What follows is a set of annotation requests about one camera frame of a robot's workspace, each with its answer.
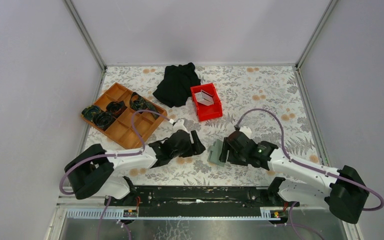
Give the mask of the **grey-green card holder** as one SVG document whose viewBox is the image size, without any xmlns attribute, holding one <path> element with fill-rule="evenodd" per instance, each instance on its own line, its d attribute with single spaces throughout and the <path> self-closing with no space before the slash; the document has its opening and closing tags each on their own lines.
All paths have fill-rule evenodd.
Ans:
<svg viewBox="0 0 384 240">
<path fill-rule="evenodd" d="M 214 143 L 208 147 L 207 161 L 211 164 L 224 167 L 225 163 L 220 161 L 222 149 L 223 149 L 223 142 L 220 139 L 216 139 Z"/>
</svg>

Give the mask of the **red plastic bin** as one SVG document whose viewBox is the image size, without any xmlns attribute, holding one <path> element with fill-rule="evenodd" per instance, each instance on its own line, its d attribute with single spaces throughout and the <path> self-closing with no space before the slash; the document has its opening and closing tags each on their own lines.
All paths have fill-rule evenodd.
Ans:
<svg viewBox="0 0 384 240">
<path fill-rule="evenodd" d="M 190 91 L 200 122 L 223 116 L 222 103 L 213 83 L 192 86 Z"/>
</svg>

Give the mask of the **credit cards stack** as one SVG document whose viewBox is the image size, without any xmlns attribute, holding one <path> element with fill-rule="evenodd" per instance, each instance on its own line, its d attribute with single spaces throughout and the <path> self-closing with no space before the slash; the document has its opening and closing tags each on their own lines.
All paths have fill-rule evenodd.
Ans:
<svg viewBox="0 0 384 240">
<path fill-rule="evenodd" d="M 194 96 L 195 96 L 196 102 L 201 105 L 211 106 L 215 103 L 213 96 L 204 90 L 196 92 Z"/>
</svg>

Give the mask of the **wooden divided organizer tray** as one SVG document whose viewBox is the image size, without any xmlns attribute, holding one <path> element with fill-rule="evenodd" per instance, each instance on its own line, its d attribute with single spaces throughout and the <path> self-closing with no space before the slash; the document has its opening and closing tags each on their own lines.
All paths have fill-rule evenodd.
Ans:
<svg viewBox="0 0 384 240">
<path fill-rule="evenodd" d="M 159 117 L 154 119 L 151 110 L 133 110 L 130 108 L 130 98 L 134 91 L 114 83 L 92 105 L 100 107 L 102 112 L 111 113 L 116 120 L 105 131 L 97 128 L 92 121 L 81 118 L 91 127 L 125 149 L 135 149 L 142 146 L 140 138 L 146 141 L 157 127 L 165 120 L 167 111 L 152 103 Z"/>
</svg>

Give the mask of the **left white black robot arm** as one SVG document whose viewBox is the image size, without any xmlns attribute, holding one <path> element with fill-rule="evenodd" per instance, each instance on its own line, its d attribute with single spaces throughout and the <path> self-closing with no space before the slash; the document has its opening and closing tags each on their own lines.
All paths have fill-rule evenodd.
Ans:
<svg viewBox="0 0 384 240">
<path fill-rule="evenodd" d="M 127 178 L 113 180 L 119 172 L 152 169 L 167 165 L 172 159 L 197 156 L 205 151 L 195 130 L 177 130 L 170 137 L 145 145 L 144 149 L 105 150 L 97 143 L 87 148 L 64 168 L 60 191 L 83 200 L 107 195 L 128 206 L 135 200 L 134 185 Z"/>
</svg>

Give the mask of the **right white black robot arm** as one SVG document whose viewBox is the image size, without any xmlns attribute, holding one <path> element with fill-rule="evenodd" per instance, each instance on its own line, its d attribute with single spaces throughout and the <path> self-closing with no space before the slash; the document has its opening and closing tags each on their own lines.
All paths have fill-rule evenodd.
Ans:
<svg viewBox="0 0 384 240">
<path fill-rule="evenodd" d="M 267 141 L 256 143 L 241 131 L 223 140 L 220 160 L 233 165 L 263 168 L 296 178 L 294 182 L 275 177 L 267 189 L 267 201 L 273 206 L 294 202 L 328 209 L 338 219 L 356 224 L 369 196 L 358 172 L 345 165 L 342 169 L 310 162 L 304 167 L 299 157 L 287 157 L 279 147 Z"/>
</svg>

